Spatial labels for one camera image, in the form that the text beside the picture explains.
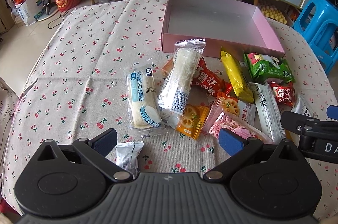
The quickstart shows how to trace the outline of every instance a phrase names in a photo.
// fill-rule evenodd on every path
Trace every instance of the empty cardboard box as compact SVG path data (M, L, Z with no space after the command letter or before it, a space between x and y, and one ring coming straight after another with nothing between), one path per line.
M243 52L285 54L259 8L236 0L168 0L161 37L165 53L179 40L205 38L203 56L220 57L221 46L240 61Z

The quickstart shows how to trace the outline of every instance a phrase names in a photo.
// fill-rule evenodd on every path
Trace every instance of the blue gripper pad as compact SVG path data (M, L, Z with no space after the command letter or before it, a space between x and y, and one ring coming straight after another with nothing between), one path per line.
M326 109L326 115L331 119L338 120L338 106L328 106L328 108Z
M117 132L115 129L107 129L105 132L89 140L88 145L102 156L106 157L108 153L115 148L117 144Z
M218 142L219 145L230 155L234 156L236 153L244 149L244 142L246 140L232 131L223 128L219 131Z

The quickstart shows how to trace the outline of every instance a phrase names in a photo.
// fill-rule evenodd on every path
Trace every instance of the metal screw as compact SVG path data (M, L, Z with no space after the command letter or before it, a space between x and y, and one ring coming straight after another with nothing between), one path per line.
M130 177L130 173L128 173L128 172L116 172L116 173L114 173L113 177L116 180L126 180Z
M213 170L211 172L207 172L207 178L210 180L216 180L221 179L223 177L223 174L221 172L218 172L216 170Z

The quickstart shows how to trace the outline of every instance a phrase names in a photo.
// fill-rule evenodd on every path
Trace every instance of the shopping bag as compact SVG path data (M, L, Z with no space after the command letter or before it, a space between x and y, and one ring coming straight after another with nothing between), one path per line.
M34 24L45 11L43 0L26 0L22 4L15 5L15 7L26 26Z

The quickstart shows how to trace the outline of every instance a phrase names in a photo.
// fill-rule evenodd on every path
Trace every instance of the red candy wrapper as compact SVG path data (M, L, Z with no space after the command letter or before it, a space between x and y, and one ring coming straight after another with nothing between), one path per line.
M292 83L281 86L275 82L271 82L270 86L273 90L273 95L276 98L277 104L285 104L292 107L295 102L295 90Z
M205 61L201 58L198 63L197 71L194 74L192 85L199 85L200 87L208 90L208 94L217 97L217 92L222 90L225 94L228 94L232 85L227 83L223 79L219 78L211 70L207 69Z

